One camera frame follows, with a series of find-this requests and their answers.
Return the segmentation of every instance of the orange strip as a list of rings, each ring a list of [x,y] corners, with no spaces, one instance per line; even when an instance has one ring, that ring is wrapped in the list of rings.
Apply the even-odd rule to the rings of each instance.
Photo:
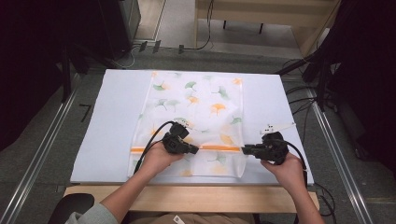
[[[220,151],[239,151],[239,147],[223,147],[223,146],[200,146],[199,149],[211,149],[211,150],[220,150]],[[142,147],[133,147],[131,148],[131,152],[143,152],[144,148]]]

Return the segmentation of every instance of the person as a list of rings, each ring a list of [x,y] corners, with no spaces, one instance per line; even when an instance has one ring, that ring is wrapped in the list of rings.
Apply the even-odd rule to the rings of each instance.
[[[136,174],[85,214],[71,214],[66,223],[121,223],[129,208],[149,181],[171,165],[172,162],[182,158],[182,154],[168,153],[161,142],[153,145]],[[305,188],[300,159],[289,153],[281,165],[273,165],[268,161],[261,161],[261,163],[276,176],[279,184],[290,194],[300,223],[324,223]],[[251,214],[161,214],[149,218],[136,218],[134,222],[187,224],[190,220],[193,221],[192,223],[254,223]]]

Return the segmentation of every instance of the ginkgo leaf print bag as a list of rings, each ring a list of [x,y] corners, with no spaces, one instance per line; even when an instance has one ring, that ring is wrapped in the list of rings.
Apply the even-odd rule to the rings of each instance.
[[[210,73],[152,72],[131,144],[129,176],[158,128],[169,120],[183,120],[190,132],[184,141],[200,150],[174,162],[160,175],[240,177],[247,160],[240,149],[244,145],[242,84],[241,78]],[[154,141],[161,140],[170,126],[161,129]]]

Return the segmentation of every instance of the person's left hand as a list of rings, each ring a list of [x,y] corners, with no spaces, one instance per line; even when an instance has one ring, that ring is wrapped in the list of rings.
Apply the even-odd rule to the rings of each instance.
[[[162,172],[166,167],[170,166],[172,162],[181,160],[184,154],[168,153],[162,142],[156,143],[151,147],[143,160],[139,171],[154,177]]]

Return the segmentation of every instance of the forearm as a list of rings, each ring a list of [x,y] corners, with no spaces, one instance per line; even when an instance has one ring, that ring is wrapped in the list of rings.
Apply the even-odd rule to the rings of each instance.
[[[101,204],[121,223],[137,196],[152,177],[153,175],[137,172],[122,186],[103,199]]]
[[[324,223],[317,207],[309,196],[308,191],[300,190],[295,193],[291,193],[291,198],[296,206],[299,223],[302,224],[320,224]]]

